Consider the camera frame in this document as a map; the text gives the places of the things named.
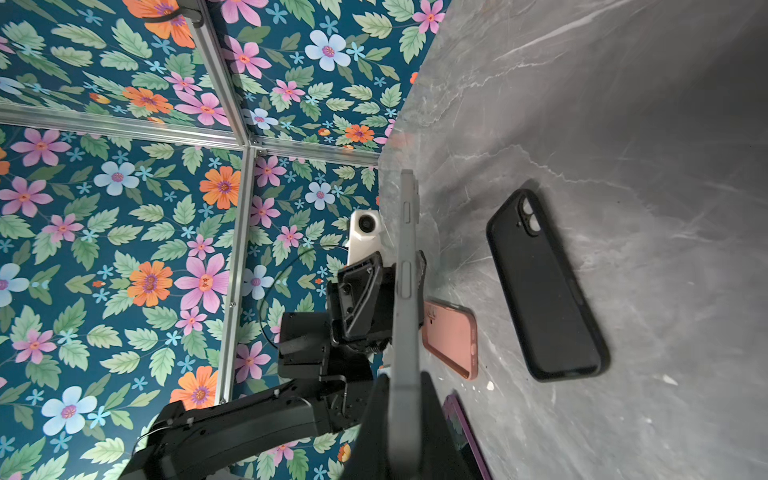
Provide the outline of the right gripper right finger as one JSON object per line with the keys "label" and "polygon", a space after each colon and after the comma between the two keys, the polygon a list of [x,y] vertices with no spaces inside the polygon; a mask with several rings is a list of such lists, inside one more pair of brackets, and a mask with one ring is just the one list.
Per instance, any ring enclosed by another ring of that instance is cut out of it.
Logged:
{"label": "right gripper right finger", "polygon": [[466,462],[454,446],[431,376],[422,372],[421,460],[419,478],[425,480],[470,480]]}

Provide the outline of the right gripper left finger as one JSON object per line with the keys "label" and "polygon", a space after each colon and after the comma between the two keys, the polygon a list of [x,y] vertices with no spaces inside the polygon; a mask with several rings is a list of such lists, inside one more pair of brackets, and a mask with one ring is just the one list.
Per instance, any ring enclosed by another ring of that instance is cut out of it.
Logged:
{"label": "right gripper left finger", "polygon": [[388,375],[381,375],[374,382],[355,446],[341,479],[394,479],[389,448],[393,431],[392,381]]}

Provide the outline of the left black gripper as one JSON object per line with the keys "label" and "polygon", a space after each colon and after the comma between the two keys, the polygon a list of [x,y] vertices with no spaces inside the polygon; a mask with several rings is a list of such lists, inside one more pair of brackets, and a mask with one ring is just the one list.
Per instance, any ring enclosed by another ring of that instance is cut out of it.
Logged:
{"label": "left black gripper", "polygon": [[[417,305],[424,303],[427,259],[416,251]],[[339,432],[362,421],[374,385],[369,358],[392,338],[395,268],[374,252],[342,268],[328,290],[326,312],[282,316],[278,374],[284,403],[312,413],[315,432]]]}

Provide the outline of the silver-edged black phone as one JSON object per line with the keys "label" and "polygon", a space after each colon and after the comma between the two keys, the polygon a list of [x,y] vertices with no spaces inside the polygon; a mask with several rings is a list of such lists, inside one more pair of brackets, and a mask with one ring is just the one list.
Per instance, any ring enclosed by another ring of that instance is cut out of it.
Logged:
{"label": "silver-edged black phone", "polygon": [[411,170],[401,172],[400,226],[393,316],[394,359],[388,405],[388,461],[393,479],[414,479],[421,462],[419,370],[419,265],[416,224],[418,186]]}

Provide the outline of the black phone case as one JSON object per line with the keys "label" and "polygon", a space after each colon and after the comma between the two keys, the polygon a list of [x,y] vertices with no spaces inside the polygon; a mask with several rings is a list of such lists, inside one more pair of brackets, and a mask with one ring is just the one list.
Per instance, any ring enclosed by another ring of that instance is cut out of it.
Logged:
{"label": "black phone case", "polygon": [[525,364],[540,382],[601,374],[610,354],[547,210],[520,188],[491,216],[486,239]]}

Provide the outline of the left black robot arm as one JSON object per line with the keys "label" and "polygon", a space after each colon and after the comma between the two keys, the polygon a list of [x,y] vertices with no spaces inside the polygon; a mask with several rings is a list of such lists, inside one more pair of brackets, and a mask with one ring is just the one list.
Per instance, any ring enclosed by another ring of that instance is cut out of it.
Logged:
{"label": "left black robot arm", "polygon": [[421,462],[426,259],[385,266],[379,253],[343,268],[323,312],[288,312],[279,386],[224,405],[175,401],[150,429],[126,479],[207,479],[248,457],[358,427],[367,479],[413,478]]}

